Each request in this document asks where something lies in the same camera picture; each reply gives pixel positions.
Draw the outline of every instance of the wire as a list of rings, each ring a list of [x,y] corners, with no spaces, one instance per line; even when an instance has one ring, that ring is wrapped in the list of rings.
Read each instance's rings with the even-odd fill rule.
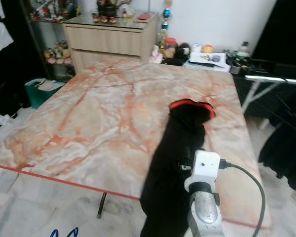
[[[260,229],[261,229],[263,218],[264,218],[264,213],[265,213],[265,193],[264,193],[263,187],[259,183],[259,181],[252,174],[250,174],[246,169],[244,169],[244,168],[242,168],[242,167],[240,167],[238,165],[232,164],[232,163],[228,163],[228,166],[229,167],[234,167],[234,168],[240,169],[241,171],[243,171],[244,173],[246,173],[257,184],[257,186],[258,186],[258,188],[259,188],[259,190],[261,192],[262,206],[261,206],[260,217],[259,217],[259,221],[258,221],[258,225],[256,227],[256,230],[254,231],[254,233],[252,235],[253,237],[256,237],[258,235]]]

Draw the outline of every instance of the marble tabletop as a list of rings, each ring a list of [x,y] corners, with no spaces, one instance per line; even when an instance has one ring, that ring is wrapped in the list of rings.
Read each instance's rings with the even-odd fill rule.
[[[233,78],[169,65],[102,61],[78,74],[0,143],[0,167],[137,199],[161,140],[169,104],[211,103],[204,148],[261,180]],[[223,220],[255,226],[261,197],[235,169],[216,181]],[[266,210],[263,229],[271,229]]]

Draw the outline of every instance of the black cable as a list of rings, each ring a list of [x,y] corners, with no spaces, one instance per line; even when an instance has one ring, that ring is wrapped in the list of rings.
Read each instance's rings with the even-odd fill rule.
[[[263,218],[264,218],[264,213],[265,213],[265,193],[264,193],[263,187],[259,183],[259,181],[252,174],[250,174],[246,169],[244,169],[238,165],[228,163],[225,159],[221,159],[221,161],[219,163],[219,169],[225,169],[227,167],[234,167],[234,168],[240,169],[241,171],[246,173],[257,184],[257,186],[261,192],[262,205],[261,205],[260,217],[259,217],[258,225],[252,235],[253,237],[256,237],[261,229]]]

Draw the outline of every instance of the red trim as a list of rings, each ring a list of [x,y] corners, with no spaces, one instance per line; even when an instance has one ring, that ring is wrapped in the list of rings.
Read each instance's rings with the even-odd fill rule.
[[[205,103],[205,102],[195,102],[190,99],[183,99],[183,100],[173,102],[172,104],[170,104],[169,108],[171,110],[171,109],[174,109],[175,107],[180,106],[180,105],[195,105],[198,107],[203,107],[211,112],[211,119],[213,119],[215,117],[214,109],[210,104]]]
[[[257,226],[252,225],[252,224],[243,223],[243,222],[240,222],[240,221],[230,221],[230,220],[224,219],[224,218],[222,218],[222,221],[223,222],[229,222],[229,223],[232,223],[232,224],[235,224],[235,225],[239,225],[239,226],[247,226],[247,227],[250,227],[250,228],[256,228],[257,227]],[[261,230],[273,230],[273,229],[274,229],[273,227],[264,227],[264,226],[261,226]]]
[[[133,196],[130,196],[130,195],[125,195],[125,194],[120,194],[120,193],[116,193],[116,192],[112,192],[112,191],[107,191],[107,190],[104,190],[104,189],[98,189],[98,188],[94,188],[94,187],[87,186],[87,185],[76,184],[76,183],[72,183],[72,182],[65,181],[65,180],[50,178],[48,176],[44,176],[44,175],[40,175],[40,174],[34,174],[34,173],[26,172],[26,171],[23,171],[23,170],[17,170],[17,169],[14,169],[14,168],[3,166],[3,165],[0,165],[0,168],[11,170],[11,171],[14,171],[14,172],[17,172],[17,173],[21,173],[21,174],[31,175],[31,176],[34,176],[34,177],[43,178],[43,179],[47,179],[47,180],[51,180],[51,181],[63,183],[63,184],[73,185],[73,186],[77,186],[77,187],[80,187],[80,188],[86,188],[86,189],[90,189],[90,190],[94,190],[94,191],[98,191],[98,192],[102,192],[102,193],[104,192],[104,193],[108,193],[108,194],[120,196],[120,197],[123,197],[123,198],[129,198],[129,199],[133,199],[133,200],[139,200],[138,197],[133,197]],[[255,228],[256,227],[255,225],[251,225],[251,224],[247,224],[247,223],[242,223],[242,222],[239,222],[239,221],[231,221],[231,220],[228,220],[228,219],[223,219],[223,221],[230,222],[230,223],[233,223],[233,224],[236,224],[236,225],[248,226],[248,227],[252,227],[252,228]],[[262,230],[272,230],[272,228],[263,227],[263,226],[261,227],[261,229]]]
[[[35,177],[38,177],[38,178],[43,178],[43,179],[47,179],[47,180],[51,180],[51,181],[56,181],[56,182],[63,183],[63,184],[69,184],[69,185],[77,186],[77,187],[80,187],[80,188],[91,189],[91,190],[102,192],[102,193],[108,193],[108,194],[120,196],[120,197],[123,197],[123,198],[139,200],[138,197],[125,195],[125,194],[120,194],[120,193],[116,193],[116,192],[112,192],[112,191],[108,191],[108,190],[104,190],[104,189],[98,189],[98,188],[94,188],[94,187],[87,186],[87,185],[76,184],[76,183],[69,182],[69,181],[66,181],[66,180],[55,179],[55,178],[51,178],[51,177],[48,177],[48,176],[45,176],[45,175],[34,174],[34,173],[26,172],[26,171],[23,171],[23,170],[18,170],[18,169],[15,169],[15,168],[10,168],[10,167],[3,166],[3,165],[0,165],[0,168],[11,170],[11,171],[18,172],[18,173],[21,173],[21,174],[27,174],[27,175],[35,176]]]

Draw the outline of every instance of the blue object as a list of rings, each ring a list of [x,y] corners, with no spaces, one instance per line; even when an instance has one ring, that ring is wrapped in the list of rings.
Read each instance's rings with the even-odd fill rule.
[[[166,9],[164,9],[163,13],[162,13],[164,18],[169,18],[171,13],[170,13],[170,9],[167,7]]]
[[[162,24],[161,28],[167,30],[167,29],[168,29],[168,26],[169,26],[169,25],[168,25],[168,22],[164,22],[164,23]]]

